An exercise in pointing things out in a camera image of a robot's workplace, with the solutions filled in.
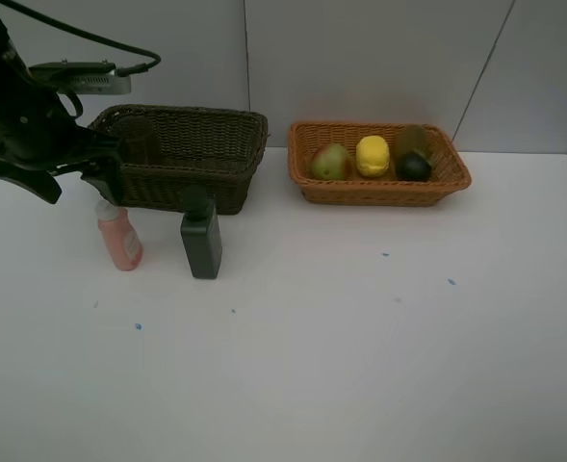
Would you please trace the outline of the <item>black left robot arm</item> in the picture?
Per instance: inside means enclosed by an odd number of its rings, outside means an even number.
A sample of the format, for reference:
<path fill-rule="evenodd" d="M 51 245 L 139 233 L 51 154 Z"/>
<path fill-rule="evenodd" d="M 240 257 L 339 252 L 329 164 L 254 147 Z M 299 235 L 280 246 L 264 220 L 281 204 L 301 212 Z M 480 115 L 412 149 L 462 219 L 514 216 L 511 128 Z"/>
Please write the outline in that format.
<path fill-rule="evenodd" d="M 117 205 L 119 147 L 117 138 L 79 126 L 57 90 L 31 75 L 0 19 L 0 180 L 54 204 L 57 176 L 78 171 Z"/>

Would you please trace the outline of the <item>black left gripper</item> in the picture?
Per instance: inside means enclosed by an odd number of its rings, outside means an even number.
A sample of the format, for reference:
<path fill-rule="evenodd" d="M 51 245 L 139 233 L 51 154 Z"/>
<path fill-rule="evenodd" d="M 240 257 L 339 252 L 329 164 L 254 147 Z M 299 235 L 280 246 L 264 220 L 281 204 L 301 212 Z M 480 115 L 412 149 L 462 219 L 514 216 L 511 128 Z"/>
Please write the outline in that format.
<path fill-rule="evenodd" d="M 38 170 L 87 164 L 81 180 L 111 204 L 121 204 L 119 140 L 77 125 L 54 91 L 12 71 L 0 72 L 0 161 L 6 162 L 0 162 L 0 180 L 49 204 L 62 189 L 49 172 Z"/>

